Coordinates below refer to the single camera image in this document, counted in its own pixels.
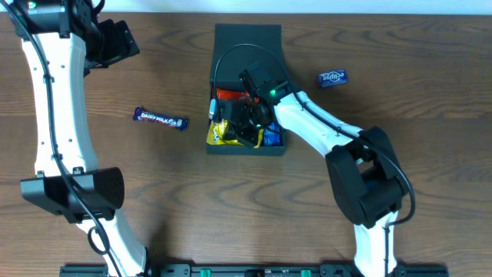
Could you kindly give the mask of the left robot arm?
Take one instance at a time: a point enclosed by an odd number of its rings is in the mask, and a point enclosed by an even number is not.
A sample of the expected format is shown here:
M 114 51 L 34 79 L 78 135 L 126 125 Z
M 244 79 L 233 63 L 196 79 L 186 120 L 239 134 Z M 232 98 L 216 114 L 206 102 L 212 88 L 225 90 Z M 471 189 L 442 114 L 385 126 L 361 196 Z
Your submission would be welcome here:
M 100 21 L 103 6 L 85 0 L 11 1 L 10 16 L 28 60 L 35 96 L 35 176 L 25 200 L 78 226 L 106 262 L 99 276 L 147 276 L 147 250 L 122 205 L 121 170 L 103 169 L 91 143 L 84 79 L 139 50 L 126 22 Z

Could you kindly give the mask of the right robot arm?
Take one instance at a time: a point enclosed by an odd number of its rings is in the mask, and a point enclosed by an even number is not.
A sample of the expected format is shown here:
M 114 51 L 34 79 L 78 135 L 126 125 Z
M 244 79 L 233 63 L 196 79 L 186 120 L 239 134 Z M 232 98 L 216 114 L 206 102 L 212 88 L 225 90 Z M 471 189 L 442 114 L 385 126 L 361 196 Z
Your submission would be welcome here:
M 271 123 L 305 140 L 325 159 L 331 188 L 342 214 L 354 225 L 354 264 L 363 276 L 388 276 L 397 267 L 393 231 L 411 184 L 403 173 L 388 136 L 380 128 L 363 130 L 326 112 L 292 84 L 261 64 L 239 75 L 249 94 L 244 100 L 210 102 L 209 117 L 225 119 L 241 144 L 252 147 Z

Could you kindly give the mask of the light blue snack bar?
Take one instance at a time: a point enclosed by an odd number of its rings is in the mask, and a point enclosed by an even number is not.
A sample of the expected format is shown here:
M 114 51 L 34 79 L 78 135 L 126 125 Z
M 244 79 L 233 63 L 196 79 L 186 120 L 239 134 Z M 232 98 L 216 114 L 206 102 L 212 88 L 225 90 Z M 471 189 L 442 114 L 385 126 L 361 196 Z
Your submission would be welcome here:
M 263 132 L 263 146 L 282 146 L 283 143 L 283 130 L 277 124 L 272 122 Z

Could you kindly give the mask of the blue Eclipse mint pack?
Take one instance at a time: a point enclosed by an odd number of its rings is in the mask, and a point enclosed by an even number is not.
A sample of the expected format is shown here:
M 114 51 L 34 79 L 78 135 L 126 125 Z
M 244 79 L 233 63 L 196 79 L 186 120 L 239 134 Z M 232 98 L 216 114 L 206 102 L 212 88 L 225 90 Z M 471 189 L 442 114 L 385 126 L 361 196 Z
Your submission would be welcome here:
M 317 82 L 320 87 L 327 88 L 348 82 L 348 76 L 344 69 L 337 69 L 317 75 Z

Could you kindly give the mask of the purple Dairy Milk bar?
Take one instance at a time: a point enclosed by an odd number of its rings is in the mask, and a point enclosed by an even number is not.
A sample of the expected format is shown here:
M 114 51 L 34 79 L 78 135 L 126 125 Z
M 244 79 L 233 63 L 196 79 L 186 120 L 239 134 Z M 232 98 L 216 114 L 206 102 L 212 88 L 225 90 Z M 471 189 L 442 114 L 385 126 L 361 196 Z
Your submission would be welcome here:
M 158 112 L 148 111 L 143 107 L 137 107 L 135 109 L 132 119 L 140 122 L 157 122 L 180 131 L 184 131 L 188 128 L 188 120 L 186 118 L 173 117 Z

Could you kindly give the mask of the red Halls candy bag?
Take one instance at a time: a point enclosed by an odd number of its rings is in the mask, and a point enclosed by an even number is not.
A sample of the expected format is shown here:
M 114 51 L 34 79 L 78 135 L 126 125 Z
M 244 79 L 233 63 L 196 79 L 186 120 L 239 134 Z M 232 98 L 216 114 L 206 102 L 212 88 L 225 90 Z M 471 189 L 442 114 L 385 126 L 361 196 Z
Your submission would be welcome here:
M 238 92 L 226 89 L 217 89 L 217 98 L 225 101 L 246 101 L 249 104 L 259 103 L 259 99 L 256 97 L 251 97 L 248 92 Z

